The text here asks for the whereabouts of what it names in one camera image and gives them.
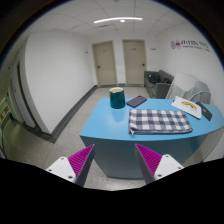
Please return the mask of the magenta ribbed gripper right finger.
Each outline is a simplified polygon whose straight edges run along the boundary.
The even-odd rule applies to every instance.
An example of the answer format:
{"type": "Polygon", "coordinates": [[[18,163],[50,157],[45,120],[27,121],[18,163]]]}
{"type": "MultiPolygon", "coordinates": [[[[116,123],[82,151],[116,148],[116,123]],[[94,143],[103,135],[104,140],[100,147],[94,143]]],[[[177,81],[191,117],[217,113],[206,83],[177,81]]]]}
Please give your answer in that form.
{"type": "Polygon", "coordinates": [[[147,184],[183,169],[171,155],[160,155],[140,144],[135,144],[135,154],[147,184]]]}

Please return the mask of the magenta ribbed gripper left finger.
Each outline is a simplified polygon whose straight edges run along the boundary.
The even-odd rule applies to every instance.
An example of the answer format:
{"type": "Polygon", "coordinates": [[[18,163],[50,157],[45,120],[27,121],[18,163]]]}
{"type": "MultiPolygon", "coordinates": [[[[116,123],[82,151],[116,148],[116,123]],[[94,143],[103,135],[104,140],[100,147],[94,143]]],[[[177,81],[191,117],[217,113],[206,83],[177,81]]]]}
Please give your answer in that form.
{"type": "Polygon", "coordinates": [[[70,157],[59,157],[46,171],[83,187],[94,156],[94,145],[90,145],[70,157]]]}

